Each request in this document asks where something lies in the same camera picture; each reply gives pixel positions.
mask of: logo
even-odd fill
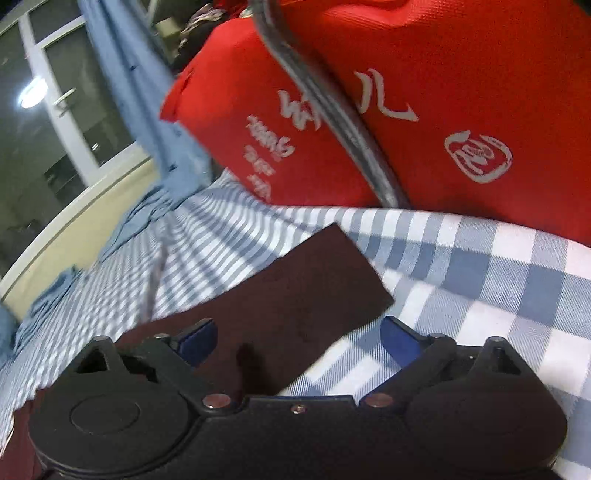
[[[281,116],[283,118],[290,118],[298,130],[303,131],[306,128],[308,122],[314,122],[314,130],[318,130],[322,126],[320,115],[316,111],[316,108],[308,102],[308,97],[305,93],[302,93],[301,100],[290,99],[290,94],[285,90],[278,90],[279,100],[281,102]]]
[[[490,183],[503,175],[513,163],[513,154],[502,141],[480,135],[470,138],[470,130],[445,139],[445,149],[466,176],[477,183]]]
[[[405,111],[398,112],[396,110],[390,110],[384,105],[384,77],[383,75],[374,69],[369,69],[374,79],[367,75],[366,73],[360,72],[353,72],[355,76],[361,80],[361,84],[363,86],[363,94],[361,96],[361,103],[357,105],[359,109],[359,113],[365,113],[368,111],[369,104],[371,103],[372,93],[374,91],[374,82],[375,82],[375,90],[378,94],[378,98],[376,102],[378,104],[378,110],[385,116],[389,118],[398,118],[400,120],[408,120],[409,122],[418,122],[417,114],[414,113],[413,109],[407,104],[407,109]]]

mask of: glass pane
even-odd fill
[[[80,27],[46,48],[47,58],[62,93],[99,164],[133,143],[113,101],[95,52]]]
[[[48,0],[29,13],[35,40],[40,42],[79,16],[76,0]]]
[[[34,105],[43,94],[21,96],[32,79],[15,25],[0,36],[0,275],[84,190],[43,102]],[[52,182],[56,170],[70,183]]]

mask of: metal rivet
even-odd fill
[[[212,410],[216,408],[229,407],[232,404],[232,399],[225,393],[210,393],[203,397],[203,405]]]
[[[392,405],[394,399],[386,393],[374,393],[365,397],[364,402],[373,408],[383,408]]]
[[[291,408],[291,411],[296,415],[300,413],[306,413],[306,410],[307,408],[305,405],[293,405]]]

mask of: blue checkered bedsheet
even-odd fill
[[[504,223],[404,210],[267,206],[230,174],[81,274],[0,371],[0,445],[12,412],[95,335],[117,339],[228,290],[337,222],[396,298],[388,312],[460,344],[508,338],[569,417],[556,470],[591,480],[591,250]],[[155,302],[148,306],[149,298]],[[378,322],[334,344],[283,393],[360,398],[398,371]]]

